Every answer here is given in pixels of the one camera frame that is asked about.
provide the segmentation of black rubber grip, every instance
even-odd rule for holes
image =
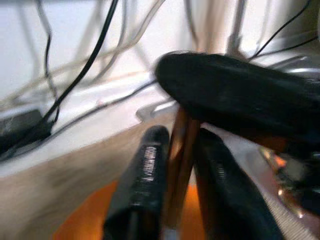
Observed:
[[[261,193],[219,136],[201,129],[194,161],[208,239],[283,239]]]
[[[104,240],[158,239],[166,190],[169,133],[153,126],[121,176],[103,226]]]

